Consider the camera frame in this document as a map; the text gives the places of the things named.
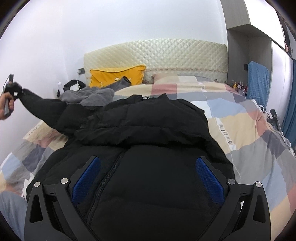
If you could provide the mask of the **person's left hand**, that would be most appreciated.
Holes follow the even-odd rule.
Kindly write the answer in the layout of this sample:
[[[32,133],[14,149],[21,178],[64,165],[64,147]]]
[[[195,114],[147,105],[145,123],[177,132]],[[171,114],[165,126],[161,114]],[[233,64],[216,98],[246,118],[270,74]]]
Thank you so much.
[[[1,109],[0,119],[1,119],[1,121],[5,120],[5,119],[7,119],[9,117],[8,114],[4,113],[6,103],[8,104],[8,108],[10,110],[10,113],[12,113],[14,111],[14,103],[15,103],[15,101],[14,101],[13,96],[9,92],[1,94],[1,102],[0,102],[0,109]]]

